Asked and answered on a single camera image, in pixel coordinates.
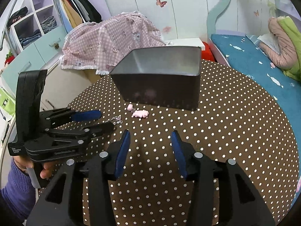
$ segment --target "green blanket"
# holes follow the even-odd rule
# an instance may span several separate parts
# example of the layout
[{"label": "green blanket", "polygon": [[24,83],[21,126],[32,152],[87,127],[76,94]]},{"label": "green blanket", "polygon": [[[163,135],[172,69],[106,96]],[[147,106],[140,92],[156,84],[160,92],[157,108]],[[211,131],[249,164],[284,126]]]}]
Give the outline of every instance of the green blanket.
[{"label": "green blanket", "polygon": [[292,40],[292,43],[295,46],[297,56],[298,56],[298,62],[293,66],[293,68],[288,70],[283,70],[283,73],[290,77],[295,79],[296,81],[301,81],[301,74],[300,74],[300,68],[301,68],[301,33],[299,32],[298,28],[296,27],[295,23],[290,17],[286,17],[284,19],[278,20],[279,25],[282,27],[282,29],[286,32],[288,37]]}]

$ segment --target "blue bedsheet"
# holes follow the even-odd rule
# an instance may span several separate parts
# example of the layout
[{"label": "blue bedsheet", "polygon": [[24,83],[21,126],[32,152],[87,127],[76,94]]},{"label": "blue bedsheet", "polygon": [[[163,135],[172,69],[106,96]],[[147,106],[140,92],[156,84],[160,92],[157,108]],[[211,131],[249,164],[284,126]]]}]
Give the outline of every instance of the blue bedsheet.
[{"label": "blue bedsheet", "polygon": [[271,60],[247,37],[213,34],[211,40],[232,68],[250,77],[275,98],[293,128],[301,157],[301,84],[285,76],[279,68],[271,67]]}]

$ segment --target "finger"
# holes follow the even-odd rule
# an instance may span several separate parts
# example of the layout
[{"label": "finger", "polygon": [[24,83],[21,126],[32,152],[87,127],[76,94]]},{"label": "finger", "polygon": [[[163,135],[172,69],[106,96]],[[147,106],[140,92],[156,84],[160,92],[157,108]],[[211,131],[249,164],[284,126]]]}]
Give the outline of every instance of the finger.
[{"label": "finger", "polygon": [[43,167],[45,170],[50,170],[50,169],[53,169],[53,167],[55,166],[56,162],[53,161],[53,162],[47,162],[47,163],[44,163],[43,164]]},{"label": "finger", "polygon": [[16,163],[18,163],[20,166],[33,168],[33,162],[28,157],[24,156],[14,156],[14,160]]},{"label": "finger", "polygon": [[50,178],[51,175],[52,175],[52,171],[50,171],[50,170],[43,170],[40,173],[40,176],[41,176],[42,179],[44,179],[44,178]]}]

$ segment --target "red butterfly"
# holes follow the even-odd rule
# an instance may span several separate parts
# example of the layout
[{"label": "red butterfly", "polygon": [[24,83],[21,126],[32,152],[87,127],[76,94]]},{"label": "red butterfly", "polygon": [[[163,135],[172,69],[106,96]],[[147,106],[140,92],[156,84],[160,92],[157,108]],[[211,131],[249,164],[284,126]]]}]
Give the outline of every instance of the red butterfly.
[{"label": "red butterfly", "polygon": [[164,5],[166,5],[167,2],[161,2],[160,0],[157,0],[156,4],[157,6],[161,6],[164,7]]}]

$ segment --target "person's arm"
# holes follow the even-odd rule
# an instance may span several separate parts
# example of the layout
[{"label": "person's arm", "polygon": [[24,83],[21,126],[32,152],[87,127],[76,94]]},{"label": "person's arm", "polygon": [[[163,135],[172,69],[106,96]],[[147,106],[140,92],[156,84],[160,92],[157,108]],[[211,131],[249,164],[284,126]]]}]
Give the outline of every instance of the person's arm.
[{"label": "person's arm", "polygon": [[8,182],[1,190],[1,194],[7,207],[21,222],[24,222],[35,205],[36,190],[31,185],[30,177],[17,167],[14,160],[11,162]]}]

